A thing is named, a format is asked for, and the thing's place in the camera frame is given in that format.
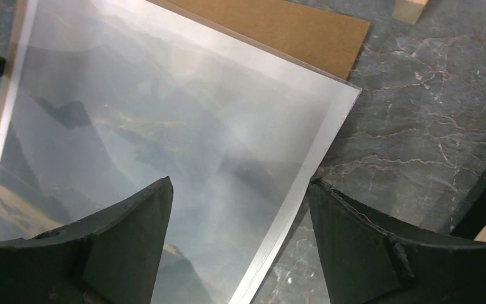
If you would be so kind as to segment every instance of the brown board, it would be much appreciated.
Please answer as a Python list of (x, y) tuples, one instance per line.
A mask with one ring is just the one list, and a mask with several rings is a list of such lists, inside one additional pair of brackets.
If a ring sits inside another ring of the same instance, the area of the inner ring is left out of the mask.
[(222, 27), (346, 79), (370, 23), (283, 0), (167, 0)]

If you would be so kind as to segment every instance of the gray marble countertop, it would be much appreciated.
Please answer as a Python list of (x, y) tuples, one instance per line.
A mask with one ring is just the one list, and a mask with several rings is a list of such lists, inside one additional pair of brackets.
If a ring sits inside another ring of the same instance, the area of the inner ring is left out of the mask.
[[(1, 56), (14, 3), (0, 0)], [(450, 232), (486, 186), (486, 0), (429, 1), (416, 25), (391, 18), (393, 0), (300, 3), (371, 22), (349, 79), (363, 93), (319, 174), (383, 212)], [(254, 302), (329, 303), (307, 206)]]

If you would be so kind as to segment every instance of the stone tabletop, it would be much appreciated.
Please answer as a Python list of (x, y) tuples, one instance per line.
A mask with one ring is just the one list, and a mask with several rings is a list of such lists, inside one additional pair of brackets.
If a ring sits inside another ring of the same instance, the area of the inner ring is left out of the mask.
[[(14, 2), (0, 0), (2, 56)], [(349, 79), (363, 93), (318, 174), (383, 212), (450, 232), (486, 186), (486, 0), (431, 0), (416, 25), (390, 17), (393, 0), (300, 2), (371, 22)], [(329, 303), (307, 206), (254, 302)]]

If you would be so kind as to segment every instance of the white edge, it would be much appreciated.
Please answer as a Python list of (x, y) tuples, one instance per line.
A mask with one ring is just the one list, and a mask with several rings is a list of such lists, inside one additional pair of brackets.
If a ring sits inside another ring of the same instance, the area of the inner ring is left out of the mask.
[[(323, 124), (308, 151), (305, 161), (302, 163), (301, 170), (297, 174), (293, 186), (288, 191), (284, 203), (280, 207), (277, 216), (273, 220), (249, 268), (237, 286), (229, 304), (249, 304), (255, 297), (258, 288), (277, 257), (295, 221), (310, 178), (319, 167), (323, 157), (325, 157), (340, 127), (344, 123), (347, 114), (351, 111), (361, 92), (360, 88), (354, 87), (351, 84), (346, 84), (344, 90), (345, 92), (343, 94), (337, 94), (335, 100), (331, 102)], [(342, 103), (347, 108), (339, 109), (340, 107), (338, 105)]]
[[(0, 121), (0, 162), (3, 155), (4, 142), (8, 134), (8, 127), (12, 118), (12, 112), (16, 103), (16, 96), (18, 94), (18, 86), (23, 69), (23, 62), (27, 53), (28, 41), (32, 32), (36, 9), (38, 7), (38, 0), (27, 0), (27, 9), (25, 10), (25, 18), (23, 19), (22, 32), (18, 41), (16, 55), (14, 56), (14, 65), (12, 74), (8, 85), (8, 90), (1, 91), (0, 100), (4, 100), (3, 113)], [(1, 94), (6, 94), (4, 99), (1, 99)]]

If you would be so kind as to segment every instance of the marble surface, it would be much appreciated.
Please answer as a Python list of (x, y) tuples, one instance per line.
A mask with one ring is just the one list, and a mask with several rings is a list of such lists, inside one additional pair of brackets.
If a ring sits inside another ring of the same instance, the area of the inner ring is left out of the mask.
[[(0, 55), (13, 3), (0, 0)], [(448, 233), (486, 186), (486, 0), (429, 1), (416, 25), (391, 19), (393, 0), (300, 3), (371, 22), (349, 79), (363, 94), (318, 175)], [(254, 303), (329, 303), (307, 206)]]

